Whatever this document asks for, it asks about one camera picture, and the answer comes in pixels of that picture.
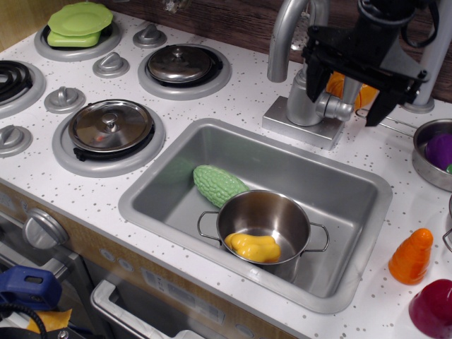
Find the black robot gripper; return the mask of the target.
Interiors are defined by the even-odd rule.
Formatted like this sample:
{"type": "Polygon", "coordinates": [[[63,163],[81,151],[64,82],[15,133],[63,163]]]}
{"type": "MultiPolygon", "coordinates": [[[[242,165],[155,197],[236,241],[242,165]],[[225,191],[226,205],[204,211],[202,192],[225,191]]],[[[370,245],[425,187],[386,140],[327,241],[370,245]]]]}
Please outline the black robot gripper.
{"type": "Polygon", "coordinates": [[[414,48],[429,39],[408,39],[408,25],[429,1],[358,1],[358,19],[353,28],[312,25],[303,50],[307,63],[307,96],[315,102],[336,71],[379,91],[368,114],[366,126],[377,126],[396,107],[405,103],[421,84],[430,79],[400,46],[404,40],[414,48]]]}

